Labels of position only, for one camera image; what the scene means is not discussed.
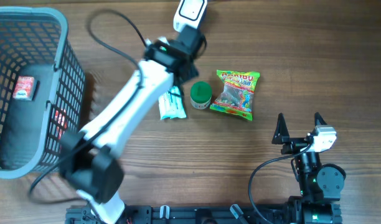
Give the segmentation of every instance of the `red and white box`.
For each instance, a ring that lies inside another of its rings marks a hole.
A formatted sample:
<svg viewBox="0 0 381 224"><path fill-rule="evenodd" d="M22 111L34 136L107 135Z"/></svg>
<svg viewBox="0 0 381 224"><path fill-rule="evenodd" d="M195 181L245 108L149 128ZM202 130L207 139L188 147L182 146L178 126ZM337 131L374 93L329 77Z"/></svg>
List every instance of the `red and white box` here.
<svg viewBox="0 0 381 224"><path fill-rule="evenodd" d="M13 98L17 100L32 100L37 80L34 77L19 77L15 86Z"/></svg>

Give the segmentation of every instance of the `green candy bag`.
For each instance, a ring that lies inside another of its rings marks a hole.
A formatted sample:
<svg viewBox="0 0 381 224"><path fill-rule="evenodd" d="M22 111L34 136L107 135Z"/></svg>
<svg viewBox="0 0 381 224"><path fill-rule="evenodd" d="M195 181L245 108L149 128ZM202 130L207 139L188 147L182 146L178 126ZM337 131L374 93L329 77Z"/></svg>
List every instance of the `green candy bag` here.
<svg viewBox="0 0 381 224"><path fill-rule="evenodd" d="M210 109L252 121L254 89L260 73L217 70L217 75L224 83L223 92L210 105Z"/></svg>

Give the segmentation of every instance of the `storage crate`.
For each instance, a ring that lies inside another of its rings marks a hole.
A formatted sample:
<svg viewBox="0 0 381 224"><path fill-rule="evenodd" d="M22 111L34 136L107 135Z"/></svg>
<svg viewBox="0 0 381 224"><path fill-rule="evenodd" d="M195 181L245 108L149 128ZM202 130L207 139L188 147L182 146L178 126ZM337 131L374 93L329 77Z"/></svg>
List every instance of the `storage crate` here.
<svg viewBox="0 0 381 224"><path fill-rule="evenodd" d="M0 7L0 178L43 171L78 130L85 74L67 34L55 9ZM32 101L13 99L19 76L38 81Z"/></svg>

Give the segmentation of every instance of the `candy bag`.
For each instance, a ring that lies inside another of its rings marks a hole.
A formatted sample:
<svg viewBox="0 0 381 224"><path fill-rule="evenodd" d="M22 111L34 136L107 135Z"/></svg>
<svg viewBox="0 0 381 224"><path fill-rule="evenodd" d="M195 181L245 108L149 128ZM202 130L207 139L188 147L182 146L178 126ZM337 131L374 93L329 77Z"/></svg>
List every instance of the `candy bag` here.
<svg viewBox="0 0 381 224"><path fill-rule="evenodd" d="M217 70L217 75L224 83L223 92L210 105L210 109L239 115L252 121L254 89L260 73Z"/></svg>

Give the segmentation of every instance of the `wood grain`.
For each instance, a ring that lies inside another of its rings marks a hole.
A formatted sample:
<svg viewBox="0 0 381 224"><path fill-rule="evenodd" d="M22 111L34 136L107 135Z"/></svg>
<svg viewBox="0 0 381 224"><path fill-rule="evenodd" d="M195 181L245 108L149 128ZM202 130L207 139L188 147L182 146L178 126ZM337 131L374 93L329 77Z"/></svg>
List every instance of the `wood grain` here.
<svg viewBox="0 0 381 224"><path fill-rule="evenodd" d="M116 9L147 38L176 36L177 2L47 6L68 19L69 40L92 83L84 106L90 118L133 68L89 38L84 29L89 13ZM102 16L94 29L109 44L141 57L142 43L120 18ZM340 202L344 223L381 223L381 1L218 1L209 6L202 30L208 47L196 62L200 77L184 85L188 118L160 121L158 106L152 107L120 158L126 172L123 200L130 205L248 205L252 170L280 155L280 146L271 145L278 113L285 114L290 135L304 136L318 111L338 132L334 149L321 160L347 172ZM216 69L261 73L252 122L192 109L194 82L209 82L215 96L222 91ZM33 178L0 180L0 223L62 223L69 204L43 207L26 200ZM289 161L261 170L253 192L257 202L299 195ZM55 176L37 193L73 195Z"/></svg>

